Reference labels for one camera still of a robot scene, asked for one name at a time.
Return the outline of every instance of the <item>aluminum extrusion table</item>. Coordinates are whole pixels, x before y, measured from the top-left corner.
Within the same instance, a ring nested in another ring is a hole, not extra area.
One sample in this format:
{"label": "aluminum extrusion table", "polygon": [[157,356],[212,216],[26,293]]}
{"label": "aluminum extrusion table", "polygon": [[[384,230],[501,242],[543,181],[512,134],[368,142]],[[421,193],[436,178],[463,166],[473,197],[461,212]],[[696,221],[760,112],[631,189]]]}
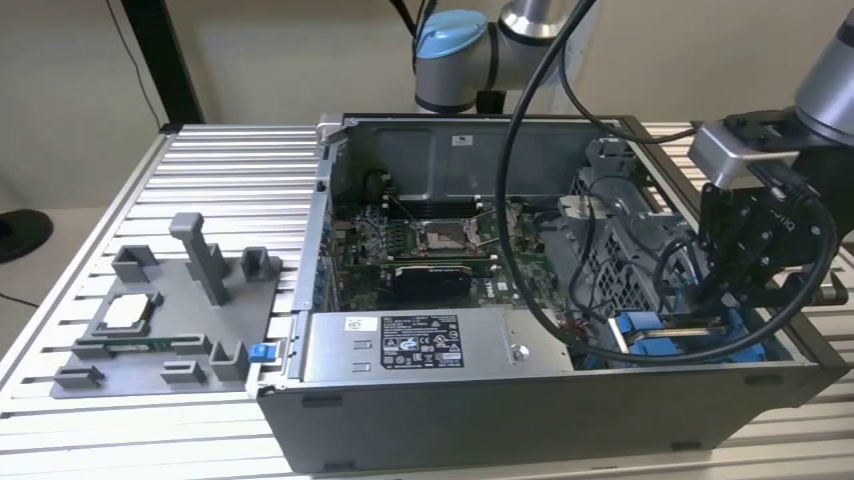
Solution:
{"label": "aluminum extrusion table", "polygon": [[[686,126],[646,125],[654,135]],[[664,150],[700,185],[703,176],[686,157],[688,145],[690,139],[683,139]],[[159,136],[0,362],[0,479],[292,475],[248,394],[54,400],[49,377],[65,363],[68,347],[109,289],[109,260],[119,247],[141,243],[160,258],[180,255],[180,243],[168,234],[171,217],[179,211],[201,212],[207,239],[219,243],[225,255],[245,246],[265,246],[283,258],[285,270],[268,338],[285,335],[316,162],[313,126],[187,126],[179,134]],[[846,252],[835,268],[843,283],[854,286],[854,257]],[[854,363],[854,301],[807,309],[807,313],[840,355]],[[260,372],[260,366],[255,368],[261,376],[275,371],[275,367]],[[854,374],[803,407],[760,415],[712,452],[360,478],[611,477],[854,478]]]}

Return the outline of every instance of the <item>black chair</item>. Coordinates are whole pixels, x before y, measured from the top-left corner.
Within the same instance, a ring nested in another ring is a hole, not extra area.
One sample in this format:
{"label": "black chair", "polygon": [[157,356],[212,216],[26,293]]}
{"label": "black chair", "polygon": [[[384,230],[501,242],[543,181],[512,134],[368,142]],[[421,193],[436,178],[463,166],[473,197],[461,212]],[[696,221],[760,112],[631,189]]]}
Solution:
{"label": "black chair", "polygon": [[14,210],[0,214],[0,263],[22,257],[53,234],[50,217],[36,210]]}

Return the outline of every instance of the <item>motherboard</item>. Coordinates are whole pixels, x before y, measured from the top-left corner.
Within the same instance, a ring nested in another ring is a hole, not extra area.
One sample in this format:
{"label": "motherboard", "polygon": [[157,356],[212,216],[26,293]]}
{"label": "motherboard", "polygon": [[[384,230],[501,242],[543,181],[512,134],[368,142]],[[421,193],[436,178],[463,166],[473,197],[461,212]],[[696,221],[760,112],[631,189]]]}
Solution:
{"label": "motherboard", "polygon": [[[543,308],[564,310],[535,213],[512,205],[508,228],[520,268]],[[333,224],[341,311],[524,308],[501,261],[488,203],[441,205],[393,198]]]}

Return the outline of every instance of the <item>blue latch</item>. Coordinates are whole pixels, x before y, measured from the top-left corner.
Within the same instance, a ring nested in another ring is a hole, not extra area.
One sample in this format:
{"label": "blue latch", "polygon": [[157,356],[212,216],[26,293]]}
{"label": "blue latch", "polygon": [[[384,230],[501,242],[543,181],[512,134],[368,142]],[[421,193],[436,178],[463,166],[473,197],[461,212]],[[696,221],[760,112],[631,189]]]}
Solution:
{"label": "blue latch", "polygon": [[249,347],[249,362],[269,363],[276,361],[277,346],[256,343]]}

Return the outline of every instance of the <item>black cable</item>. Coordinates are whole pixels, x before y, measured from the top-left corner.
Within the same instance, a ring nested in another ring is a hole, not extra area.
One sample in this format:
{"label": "black cable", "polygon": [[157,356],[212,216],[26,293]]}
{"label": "black cable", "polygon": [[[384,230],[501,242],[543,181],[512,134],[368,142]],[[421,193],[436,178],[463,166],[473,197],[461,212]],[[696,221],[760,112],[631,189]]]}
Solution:
{"label": "black cable", "polygon": [[628,223],[626,224],[626,236],[628,237],[628,240],[631,240],[631,243],[634,243],[635,246],[640,249],[640,251],[646,253],[650,256],[650,258],[652,258],[652,260],[658,260],[658,253],[655,251],[662,247],[650,247],[646,243],[640,241],[640,238],[638,237],[638,234],[634,231],[636,220],[638,220],[636,216],[632,216],[631,220],[628,220]]}
{"label": "black cable", "polygon": [[405,25],[409,36],[415,37],[415,22],[412,21],[409,9],[405,8],[405,3],[403,3],[403,0],[388,0],[388,3],[391,3],[391,5],[395,7],[395,10],[397,11],[397,15],[400,16],[400,20],[403,20],[403,25]]}
{"label": "black cable", "polygon": [[412,38],[412,72],[415,72],[415,59],[417,58],[417,49],[421,46],[421,35],[424,33],[424,25],[427,20],[432,16],[432,12],[436,10],[439,0],[421,0],[420,7],[417,8],[417,20],[415,27],[415,37]]}
{"label": "black cable", "polygon": [[148,98],[148,92],[145,91],[145,84],[143,83],[143,73],[139,70],[139,63],[136,63],[136,58],[133,58],[133,53],[131,53],[131,47],[128,47],[128,42],[124,38],[124,33],[121,32],[121,27],[119,26],[119,19],[116,18],[116,12],[112,9],[112,4],[109,0],[104,0],[107,4],[107,10],[109,10],[109,18],[112,18],[112,24],[116,27],[116,32],[119,32],[119,39],[121,40],[121,45],[124,46],[124,51],[128,54],[128,58],[133,63],[133,70],[136,71],[136,82],[139,83],[139,89],[143,92],[143,98],[145,99],[145,104],[148,105],[148,110],[151,111],[151,115],[155,117],[155,127],[160,130],[160,125],[163,122],[160,121],[160,117],[157,115],[157,111],[155,110],[153,105],[151,104],[151,98]]}
{"label": "black cable", "polygon": [[655,262],[655,269],[652,270],[652,288],[655,289],[655,293],[658,294],[658,312],[660,313],[664,309],[664,297],[667,296],[667,292],[664,291],[664,268],[667,267],[667,262],[670,261],[670,257],[682,249],[687,247],[691,248],[691,241],[686,238],[675,238],[672,239],[664,248],[662,249],[662,254],[658,257],[658,261]]}
{"label": "black cable", "polygon": [[575,106],[575,109],[582,114],[582,116],[587,119],[590,123],[592,123],[596,127],[604,130],[607,133],[614,135],[615,137],[622,138],[630,142],[642,143],[644,145],[658,145],[662,143],[672,142],[674,140],[679,140],[680,138],[690,137],[696,133],[696,128],[688,128],[687,130],[674,133],[672,135],[667,135],[664,137],[639,137],[622,131],[618,128],[614,128],[611,125],[606,124],[602,120],[596,118],[596,116],[587,110],[587,107],[582,104],[582,101],[575,96],[575,92],[572,91],[572,86],[570,85],[570,80],[566,78],[566,52],[560,55],[560,68],[559,75],[560,78],[560,86],[563,86],[563,91],[566,96],[570,98],[570,102]]}
{"label": "black cable", "polygon": [[509,274],[516,286],[516,290],[519,292],[519,295],[522,296],[522,299],[524,300],[531,314],[534,315],[534,318],[543,326],[546,331],[570,348],[583,353],[598,355],[608,360],[632,364],[672,365],[683,363],[702,363],[708,360],[715,360],[720,357],[726,357],[735,352],[739,352],[740,350],[748,348],[750,346],[755,345],[766,338],[768,338],[771,335],[774,335],[774,333],[788,323],[791,318],[798,314],[800,308],[803,308],[803,306],[810,302],[812,292],[820,285],[824,274],[827,273],[827,269],[830,268],[830,263],[836,253],[836,227],[832,221],[832,217],[830,216],[830,212],[818,201],[818,199],[806,199],[803,202],[803,207],[808,210],[808,213],[812,214],[815,222],[814,226],[819,232],[818,235],[820,243],[818,248],[818,258],[808,270],[808,275],[804,280],[803,287],[790,299],[788,304],[776,311],[771,319],[764,323],[762,327],[724,345],[707,350],[702,350],[699,352],[679,355],[631,355],[615,352],[600,347],[595,347],[592,345],[587,345],[574,335],[567,333],[558,325],[555,325],[555,323],[551,321],[542,308],[536,304],[536,298],[534,297],[534,293],[531,292],[526,279],[522,276],[522,271],[519,270],[519,264],[516,263],[516,258],[512,251],[509,228],[507,225],[507,174],[509,172],[509,158],[512,155],[512,147],[516,134],[519,133],[522,120],[524,119],[524,112],[527,111],[527,108],[531,104],[531,100],[536,92],[536,87],[543,81],[543,78],[546,77],[546,74],[550,70],[550,65],[555,60],[558,54],[562,52],[567,39],[578,28],[578,24],[580,23],[594,4],[595,0],[579,1],[575,10],[570,14],[570,18],[566,24],[558,32],[552,44],[546,50],[546,54],[543,55],[540,63],[534,70],[534,74],[531,75],[527,85],[524,86],[524,90],[522,91],[519,102],[516,103],[516,108],[513,109],[512,115],[509,116],[509,120],[507,122],[507,132],[504,134],[501,149],[497,156],[497,171],[495,175],[495,216],[497,220],[497,237],[501,247],[501,253],[504,255],[504,260],[509,269]]}
{"label": "black cable", "polygon": [[13,297],[12,295],[6,295],[5,293],[0,293],[0,298],[5,298],[6,300],[14,302],[14,303],[20,303],[21,305],[26,305],[28,307],[32,308],[38,308],[38,304],[37,303],[32,303],[28,302],[26,300],[21,300],[17,297]]}

